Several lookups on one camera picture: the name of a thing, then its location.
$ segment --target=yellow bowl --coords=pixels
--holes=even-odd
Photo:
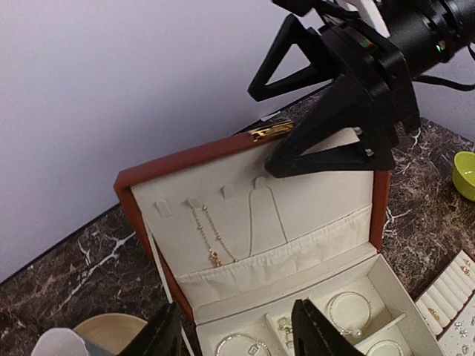
[[[459,152],[454,162],[452,180],[455,188],[465,198],[475,202],[475,154]]]

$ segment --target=red jewelry box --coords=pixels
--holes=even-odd
[[[390,173],[271,177],[263,162],[291,129],[284,122],[240,133],[130,168],[115,182],[144,249],[195,323],[203,354],[246,334],[273,355],[292,356],[278,321],[308,297],[337,329],[361,329],[361,337],[346,337],[363,353],[443,355],[377,253]],[[321,147],[355,137],[341,131]],[[240,355],[240,344],[231,338],[220,351]]]

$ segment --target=lavender wall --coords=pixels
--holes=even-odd
[[[459,52],[448,64],[427,74],[465,84],[475,82],[475,62],[467,50]],[[421,115],[475,141],[475,93],[462,93],[442,87],[416,84]]]
[[[268,0],[3,1],[0,281],[117,203],[120,170],[306,93],[246,93],[285,15]],[[277,77],[303,66],[292,53]]]

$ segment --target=beige bowl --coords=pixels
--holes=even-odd
[[[119,354],[147,324],[127,314],[101,314],[80,323],[74,331],[112,354]]]

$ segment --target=silver chain necklace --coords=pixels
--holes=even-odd
[[[217,229],[216,229],[216,226],[214,225],[214,222],[211,218],[211,216],[209,215],[209,211],[208,211],[208,207],[206,205],[202,205],[201,206],[201,211],[205,214],[206,216],[206,219],[208,220],[208,223],[209,225],[211,226],[211,229],[213,230],[213,233],[215,235],[215,239],[216,241],[218,241],[221,246],[223,247],[224,251],[228,254],[228,256],[231,258],[232,262],[233,263],[236,263],[238,261],[238,259],[236,257],[233,256],[233,254],[231,253],[231,251],[228,249],[228,247],[224,244],[223,242],[223,238],[221,237],[221,235],[219,234],[219,232],[217,232]],[[194,218],[194,221],[196,222],[196,225],[197,225],[197,229],[198,231],[201,233],[201,237],[203,238],[203,242],[205,243],[207,249],[208,249],[208,252],[209,252],[209,260],[211,261],[211,264],[213,265],[213,267],[217,268],[217,267],[221,267],[223,265],[223,263],[221,262],[221,259],[219,258],[219,256],[217,255],[217,252],[215,250],[213,250],[213,248],[211,247],[211,244],[209,243],[209,240],[208,240],[208,237],[206,236],[206,233],[204,231],[204,227],[203,227],[203,224],[201,223],[201,220],[200,220],[200,217],[198,216],[198,212],[197,212],[197,209],[195,208],[191,208],[191,212],[193,213],[193,218]]]

